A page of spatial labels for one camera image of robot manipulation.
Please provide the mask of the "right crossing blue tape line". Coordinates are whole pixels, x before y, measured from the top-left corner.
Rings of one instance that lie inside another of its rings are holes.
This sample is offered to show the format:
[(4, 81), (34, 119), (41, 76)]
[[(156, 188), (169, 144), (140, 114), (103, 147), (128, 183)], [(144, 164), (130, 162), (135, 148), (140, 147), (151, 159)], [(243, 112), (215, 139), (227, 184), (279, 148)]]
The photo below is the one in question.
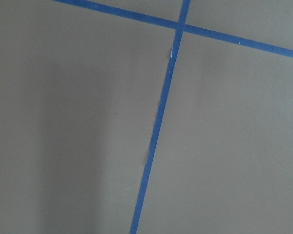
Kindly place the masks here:
[[(173, 30), (177, 29), (177, 25), (179, 23), (179, 21), (159, 18), (156, 16), (151, 16), (151, 15), (134, 12), (134, 11), (130, 11), (130, 10), (122, 9), (122, 8), (117, 8), (117, 7), (113, 7), (113, 6), (109, 6), (109, 5), (105, 5), (105, 4), (101, 4), (101, 3), (97, 3), (97, 2), (93, 2), (89, 0), (61, 0), (60, 3), (72, 5), (72, 6), (76, 6), (76, 7), (80, 7), (84, 9), (89, 9), (92, 11), (102, 12), (109, 15), (115, 15), (122, 18), (145, 22), (148, 24), (153, 24), (153, 25), (157, 25), (157, 26), (161, 26), (161, 27), (169, 28)], [(234, 36), (234, 35), (230, 35), (230, 34), (226, 34), (222, 32), (217, 32), (217, 31), (213, 31), (213, 30), (209, 30), (209, 29), (205, 29), (205, 28), (201, 28), (201, 27), (197, 27), (197, 26), (189, 25), (189, 24), (185, 24), (183, 31), (193, 35), (220, 40), (220, 41), (224, 41), (224, 42), (228, 42), (228, 43), (232, 43), (232, 44), (236, 44), (236, 45), (240, 45), (240, 46), (244, 46), (244, 47), (248, 47), (252, 49), (257, 49), (257, 50), (266, 51), (269, 53), (293, 58), (293, 50), (291, 49), (268, 44), (268, 43), (259, 42), (252, 39), (246, 39), (246, 38), (242, 38), (242, 37), (238, 37), (238, 36)]]

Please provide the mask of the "right side blue tape line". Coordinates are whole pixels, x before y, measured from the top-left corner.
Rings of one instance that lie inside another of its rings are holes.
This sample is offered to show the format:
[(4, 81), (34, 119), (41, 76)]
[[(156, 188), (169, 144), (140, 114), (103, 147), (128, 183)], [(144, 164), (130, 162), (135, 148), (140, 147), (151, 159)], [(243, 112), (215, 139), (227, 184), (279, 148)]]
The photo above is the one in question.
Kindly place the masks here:
[(132, 221), (130, 225), (130, 230), (129, 230), (130, 234), (135, 234), (137, 233), (137, 230), (138, 230), (139, 221), (140, 221), (140, 217), (141, 217), (141, 213), (142, 213), (142, 209), (144, 205), (144, 199), (147, 192), (149, 177), (151, 174), (153, 160), (154, 160), (156, 147), (157, 147), (157, 143), (158, 143), (158, 139), (160, 135), (161, 125), (163, 122), (170, 85), (171, 85), (173, 73), (175, 70), (175, 65), (176, 65), (179, 48), (180, 48), (180, 44), (181, 44), (181, 40), (182, 40), (182, 36), (184, 32), (184, 27), (185, 27), (187, 15), (188, 15), (189, 6), (190, 6), (189, 0), (182, 1), (180, 14), (177, 21), (177, 26), (175, 29), (174, 39), (171, 46), (170, 57), (167, 64), (167, 70), (166, 70), (165, 79), (164, 79), (164, 83), (162, 87), (161, 97), (160, 97), (160, 101), (159, 101), (159, 105), (157, 109), (156, 119), (155, 119), (153, 130), (152, 130), (151, 140), (150, 140), (149, 149), (148, 149), (148, 155), (147, 155), (146, 163), (144, 166), (140, 188), (138, 191), (135, 209), (134, 209), (134, 213), (133, 213), (133, 217), (132, 217)]

